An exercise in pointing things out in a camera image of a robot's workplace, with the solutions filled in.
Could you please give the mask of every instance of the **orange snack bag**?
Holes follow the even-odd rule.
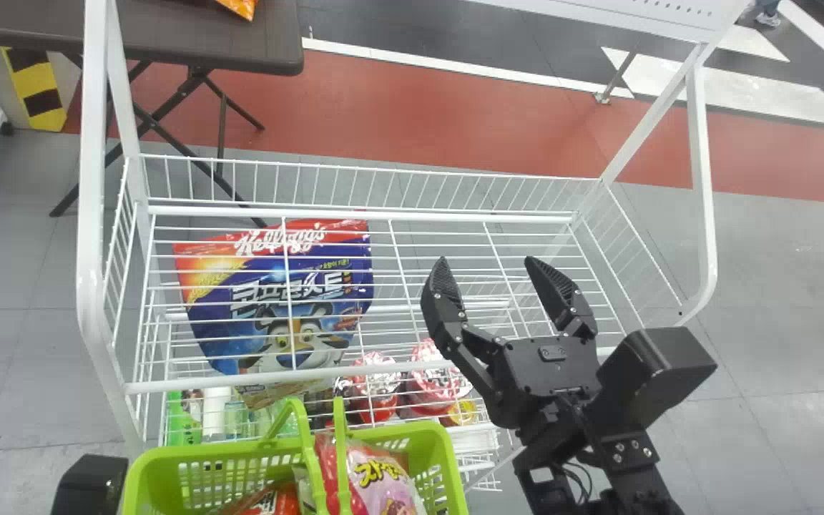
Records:
[[[252,21],[252,13],[256,10],[258,0],[215,0],[215,2]]]

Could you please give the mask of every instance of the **green basket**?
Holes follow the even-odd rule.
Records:
[[[277,438],[288,417],[298,422],[298,436]],[[354,438],[371,446],[408,454],[409,476],[425,501],[428,515],[468,513],[464,488],[453,454],[451,438],[441,424],[413,421],[386,427],[349,431],[343,400],[333,400],[339,472],[340,515],[350,515],[345,441]],[[123,513],[205,513],[228,499],[264,488],[268,483],[293,479],[291,467],[307,467],[318,515],[329,515],[320,463],[307,411],[291,398],[268,434],[247,442],[206,443],[201,446],[158,447],[142,454],[125,480]]]

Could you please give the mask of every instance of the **black robotic arm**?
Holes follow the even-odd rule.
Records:
[[[526,447],[514,473],[530,508],[680,515],[647,427],[717,365],[684,327],[636,330],[599,365],[596,320],[576,283],[535,257],[524,266],[558,335],[506,340],[469,323],[444,257],[426,278],[421,309],[435,345],[483,397],[491,422],[516,429]],[[604,470],[612,488],[579,502],[563,469],[572,459]],[[540,469],[552,479],[536,481]]]

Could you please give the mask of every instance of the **white wire shopping cart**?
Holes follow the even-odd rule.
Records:
[[[487,3],[514,6],[502,0]],[[530,0],[516,7],[697,42],[601,177],[205,159],[223,163],[226,178],[243,198],[233,202],[208,180],[194,182],[189,157],[141,153],[115,0],[87,0],[78,316],[132,456],[143,451],[150,437],[166,443],[169,391],[447,368],[448,361],[408,359],[426,337],[418,297],[441,255],[451,262],[471,319],[514,338],[553,333],[529,287],[524,255],[564,271],[591,301],[602,356],[627,330],[653,323],[682,325],[707,303],[717,280],[717,262],[700,67],[742,9],[742,0]],[[127,156],[112,224],[104,221],[107,78]],[[700,289],[687,299],[677,294],[609,189],[683,87],[689,99],[694,190],[701,207]],[[376,296],[358,323],[343,366],[225,376],[200,354],[172,245],[255,228],[253,218],[286,232],[289,222],[302,218],[366,220]],[[107,242],[104,234],[109,234]],[[136,300],[137,317],[129,320],[123,307]],[[284,303],[290,309],[290,297]],[[655,320],[654,313],[662,316],[663,308],[669,316]],[[134,323],[137,336],[125,335],[122,328],[128,323]],[[395,364],[346,365],[373,350],[393,356]],[[480,398],[472,401],[474,420],[451,429],[460,470],[470,486],[498,489],[494,469],[510,456],[498,456],[499,434]]]

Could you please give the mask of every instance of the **kellogg's logo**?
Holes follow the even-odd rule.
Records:
[[[285,232],[284,227],[254,229],[235,243],[235,252],[236,255],[255,255],[264,251],[275,253],[288,245],[288,252],[291,254],[305,253],[325,237],[326,230],[321,229],[320,224],[314,224],[312,229],[288,232]]]

